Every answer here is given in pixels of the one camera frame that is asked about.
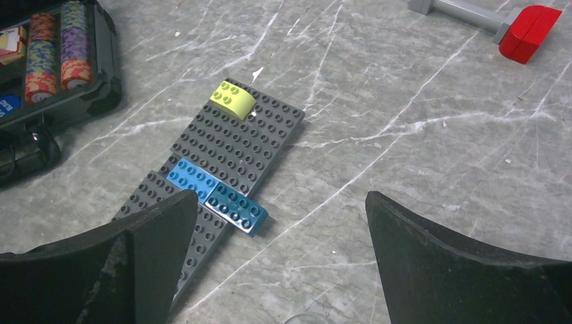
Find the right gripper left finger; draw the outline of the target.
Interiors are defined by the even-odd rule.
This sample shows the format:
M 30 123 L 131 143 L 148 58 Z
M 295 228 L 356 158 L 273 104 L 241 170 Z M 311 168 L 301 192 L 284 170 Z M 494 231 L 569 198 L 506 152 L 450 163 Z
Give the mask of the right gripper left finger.
M 165 323 L 198 212 L 184 190 L 138 213 L 1 255 L 2 323 Z

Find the blue small blind button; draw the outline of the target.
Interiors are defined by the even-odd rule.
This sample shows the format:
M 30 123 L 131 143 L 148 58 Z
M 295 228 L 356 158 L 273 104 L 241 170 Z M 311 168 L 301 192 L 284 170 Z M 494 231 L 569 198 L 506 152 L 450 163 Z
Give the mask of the blue small blind button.
M 10 116 L 12 113 L 16 112 L 21 106 L 21 100 L 19 97 L 8 94 L 1 96 L 0 100 L 0 118 Z

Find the red playing card deck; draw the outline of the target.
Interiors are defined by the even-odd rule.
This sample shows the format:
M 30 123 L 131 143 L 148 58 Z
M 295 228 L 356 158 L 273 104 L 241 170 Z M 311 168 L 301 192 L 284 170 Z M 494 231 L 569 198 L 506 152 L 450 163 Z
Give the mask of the red playing card deck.
M 1 31 L 1 67 L 11 64 L 26 55 L 28 32 L 18 26 Z

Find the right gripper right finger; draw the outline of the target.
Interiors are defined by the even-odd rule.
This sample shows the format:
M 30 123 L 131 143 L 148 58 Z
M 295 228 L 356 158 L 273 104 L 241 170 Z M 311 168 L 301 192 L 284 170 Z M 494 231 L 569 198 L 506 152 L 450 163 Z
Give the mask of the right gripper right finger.
M 493 246 L 367 194 L 392 323 L 570 323 L 571 263 Z

